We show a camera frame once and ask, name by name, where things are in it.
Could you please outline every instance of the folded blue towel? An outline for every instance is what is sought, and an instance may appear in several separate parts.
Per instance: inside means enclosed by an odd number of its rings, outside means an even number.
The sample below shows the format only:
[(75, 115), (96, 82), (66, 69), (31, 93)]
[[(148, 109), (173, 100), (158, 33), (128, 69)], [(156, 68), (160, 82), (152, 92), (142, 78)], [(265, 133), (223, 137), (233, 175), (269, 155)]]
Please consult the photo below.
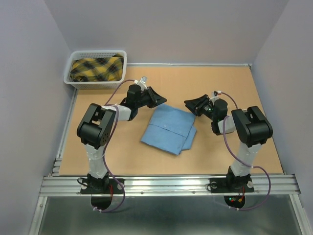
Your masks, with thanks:
[(196, 129), (195, 116), (172, 106), (161, 104), (154, 111), (141, 141), (178, 155), (190, 149)]

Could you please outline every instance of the gray floor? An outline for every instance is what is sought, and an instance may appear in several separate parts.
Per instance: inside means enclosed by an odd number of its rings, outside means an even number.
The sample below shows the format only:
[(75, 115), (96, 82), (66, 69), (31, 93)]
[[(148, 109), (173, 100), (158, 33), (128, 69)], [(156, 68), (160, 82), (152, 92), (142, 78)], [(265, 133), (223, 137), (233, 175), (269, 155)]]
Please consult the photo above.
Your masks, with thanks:
[[(247, 196), (246, 207), (263, 199), (264, 196)], [(262, 207), (246, 212), (224, 205), (220, 196), (136, 197), (126, 198), (117, 212), (100, 214), (92, 211), (88, 197), (49, 198), (40, 234), (301, 234), (288, 195), (272, 195)]]

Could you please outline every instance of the metal frame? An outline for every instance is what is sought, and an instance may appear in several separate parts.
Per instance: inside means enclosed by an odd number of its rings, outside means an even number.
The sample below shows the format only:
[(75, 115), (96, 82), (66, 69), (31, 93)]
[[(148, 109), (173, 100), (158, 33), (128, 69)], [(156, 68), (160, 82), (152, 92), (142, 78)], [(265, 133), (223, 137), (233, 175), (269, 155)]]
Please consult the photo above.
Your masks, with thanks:
[[(180, 64), (168, 64), (167, 66), (183, 66)], [(59, 196), (90, 196), (80, 194), (80, 185), (77, 183), (78, 177), (60, 177), (59, 168), (64, 152), (64, 144), (67, 140), (68, 129), (73, 115), (73, 110), (78, 91), (75, 89), (69, 108), (67, 121), (62, 134), (60, 147), (58, 149), (54, 168), (49, 177), (44, 177), (39, 194), (33, 222), (30, 228), (30, 235), (37, 235), (43, 219), (45, 205), (48, 197)], [(210, 177), (224, 177), (222, 175), (182, 175), (182, 176), (118, 176), (125, 179), (126, 196), (213, 196), (224, 195), (211, 194), (207, 191), (206, 185)], [(306, 217), (306, 213), (301, 205), (299, 186), (294, 175), (272, 174), (270, 175), (272, 189), (271, 194), (289, 194), (293, 209), (296, 214), (300, 229), (304, 235), (312, 235), (311, 227)], [(268, 191), (268, 179), (265, 175), (252, 175), (255, 192), (246, 193), (254, 195), (265, 195)]]

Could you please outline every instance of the wooden table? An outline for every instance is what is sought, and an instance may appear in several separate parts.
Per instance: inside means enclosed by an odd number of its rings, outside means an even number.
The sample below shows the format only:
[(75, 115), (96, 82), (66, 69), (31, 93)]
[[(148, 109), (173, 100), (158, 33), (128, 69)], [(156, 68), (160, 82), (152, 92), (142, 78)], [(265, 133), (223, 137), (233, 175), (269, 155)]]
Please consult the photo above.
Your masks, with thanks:
[[(238, 106), (246, 109), (257, 105), (263, 110), (253, 78), (248, 67), (128, 67), (125, 79), (148, 77), (147, 85), (167, 98), (167, 104), (186, 110), (184, 100), (211, 96), (214, 90), (230, 94)], [(126, 83), (117, 91), (110, 103), (119, 103), (125, 96)], [(88, 159), (76, 129), (91, 103), (104, 105), (113, 90), (80, 90), (77, 95), (71, 124), (66, 139), (60, 175), (86, 175)], [(228, 110), (235, 109), (232, 101)], [(225, 147), (222, 136), (211, 130), (211, 120), (204, 115), (196, 117), (197, 129), (192, 148), (178, 156), (140, 142), (153, 114), (153, 109), (142, 107), (132, 121), (118, 123), (106, 152), (110, 170), (117, 175), (172, 175), (172, 174), (226, 174), (234, 159)], [(234, 152), (239, 147), (237, 133), (227, 135)], [(258, 153), (254, 165), (264, 167), (269, 173), (283, 173), (272, 139)], [(263, 173), (253, 169), (252, 173)]]

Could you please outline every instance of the plastic basket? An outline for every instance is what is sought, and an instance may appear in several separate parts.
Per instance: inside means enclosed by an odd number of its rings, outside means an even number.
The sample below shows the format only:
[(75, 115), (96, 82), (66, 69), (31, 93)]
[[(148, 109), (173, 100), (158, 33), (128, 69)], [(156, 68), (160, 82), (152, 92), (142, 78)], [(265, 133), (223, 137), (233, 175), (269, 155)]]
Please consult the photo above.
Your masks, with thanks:
[[(73, 82), (70, 77), (73, 61), (82, 58), (106, 58), (120, 54), (124, 57), (122, 79), (116, 82)], [(123, 50), (79, 50), (70, 55), (64, 74), (64, 82), (77, 89), (116, 89), (124, 81), (126, 73), (127, 55)]]

